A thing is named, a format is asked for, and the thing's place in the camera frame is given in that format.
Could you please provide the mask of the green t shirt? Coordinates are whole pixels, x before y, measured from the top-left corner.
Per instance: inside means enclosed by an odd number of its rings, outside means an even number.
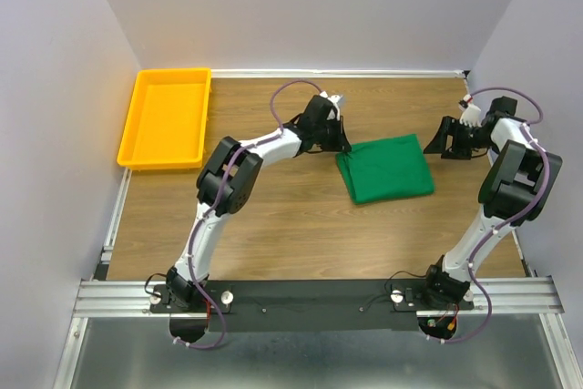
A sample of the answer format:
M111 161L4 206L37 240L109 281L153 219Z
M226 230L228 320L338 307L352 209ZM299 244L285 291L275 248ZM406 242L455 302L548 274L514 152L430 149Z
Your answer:
M377 201L428 196L435 183L418 137L409 134L352 145L335 156L351 201Z

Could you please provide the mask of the yellow plastic tray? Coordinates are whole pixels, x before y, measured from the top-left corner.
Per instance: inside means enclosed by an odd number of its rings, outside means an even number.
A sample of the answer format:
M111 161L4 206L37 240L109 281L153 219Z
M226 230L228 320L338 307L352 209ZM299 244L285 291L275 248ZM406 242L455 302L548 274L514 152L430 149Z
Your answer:
M130 170L197 169L202 165L211 70L144 69L138 72L118 149Z

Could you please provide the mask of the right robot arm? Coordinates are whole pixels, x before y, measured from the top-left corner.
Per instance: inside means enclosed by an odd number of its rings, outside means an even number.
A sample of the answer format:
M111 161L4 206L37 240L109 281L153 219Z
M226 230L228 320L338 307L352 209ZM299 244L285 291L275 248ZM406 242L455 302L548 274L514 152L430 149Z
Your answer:
M531 134L530 122L517 118L517 101L502 96L486 113L472 95L459 102L459 118L444 117L426 154L469 160L490 149L496 160L478 193L479 209L454 248L431 265L419 286L421 302L432 309L460 303L476 272L505 236L538 217L562 166Z

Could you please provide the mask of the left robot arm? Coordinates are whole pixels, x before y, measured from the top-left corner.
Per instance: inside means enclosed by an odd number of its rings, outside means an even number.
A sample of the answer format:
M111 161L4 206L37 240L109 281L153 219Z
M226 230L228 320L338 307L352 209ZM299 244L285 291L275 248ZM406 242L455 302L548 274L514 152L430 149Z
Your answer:
M166 274L171 301L183 312L201 303L202 284L227 221L251 197L260 171L314 147L323 152L349 152L341 109L342 95L321 92L306 108L272 133L248 140L223 138L197 179L197 208L185 248Z

